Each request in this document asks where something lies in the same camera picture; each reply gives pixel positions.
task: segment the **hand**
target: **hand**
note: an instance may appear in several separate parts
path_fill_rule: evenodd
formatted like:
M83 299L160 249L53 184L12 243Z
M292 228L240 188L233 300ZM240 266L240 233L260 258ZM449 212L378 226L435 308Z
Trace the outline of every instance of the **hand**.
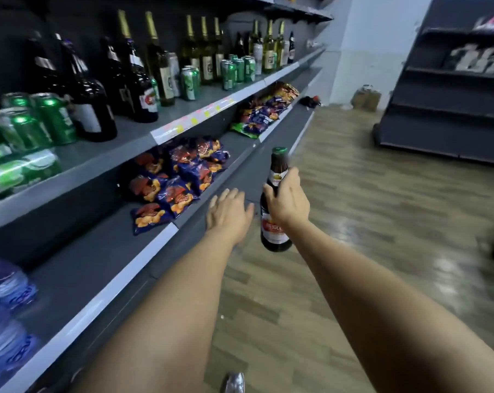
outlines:
M292 167L278 186L278 196L268 184L263 185L270 217L284 230L291 224L302 224L309 220L309 200L300 186L298 169Z
M211 199L207 212L207 232L217 232L232 245L242 241L249 230L254 215L254 204L244 209L245 193L238 189L225 189L220 198Z

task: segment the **forearm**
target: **forearm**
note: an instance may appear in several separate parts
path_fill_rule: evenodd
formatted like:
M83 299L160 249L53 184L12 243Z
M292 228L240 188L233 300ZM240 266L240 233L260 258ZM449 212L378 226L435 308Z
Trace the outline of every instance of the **forearm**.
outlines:
M207 232L106 344L77 392L198 391L232 244Z
M456 317L313 224L285 231L377 391L494 391L494 352Z

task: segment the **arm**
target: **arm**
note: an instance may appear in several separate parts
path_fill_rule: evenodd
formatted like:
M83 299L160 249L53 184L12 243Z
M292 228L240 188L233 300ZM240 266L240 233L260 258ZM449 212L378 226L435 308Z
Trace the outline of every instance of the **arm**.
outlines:
M494 393L494 352L440 305L310 223L297 169L276 198L270 186L264 192L376 391Z
M156 283L75 393L201 391L225 266L254 214L244 197L227 189L211 200L202 240Z

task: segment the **left hand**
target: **left hand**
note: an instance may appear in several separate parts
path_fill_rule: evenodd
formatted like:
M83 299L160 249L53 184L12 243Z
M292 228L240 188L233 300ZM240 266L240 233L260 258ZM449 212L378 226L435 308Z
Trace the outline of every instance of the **left hand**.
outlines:
M254 203L244 208L245 193L225 189L220 198L214 196L207 212L207 232L218 232L233 245L242 241L254 215Z

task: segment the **wooden floor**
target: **wooden floor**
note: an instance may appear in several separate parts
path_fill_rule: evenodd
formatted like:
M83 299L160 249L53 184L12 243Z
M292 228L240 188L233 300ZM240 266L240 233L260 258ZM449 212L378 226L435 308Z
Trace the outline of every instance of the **wooden floor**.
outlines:
M494 167L376 148L370 131L378 119L336 107L316 112L291 160L310 219L494 349L494 261L478 244L494 220ZM247 393L373 391L296 249L268 252L259 229L253 223L225 272L206 389L243 371Z

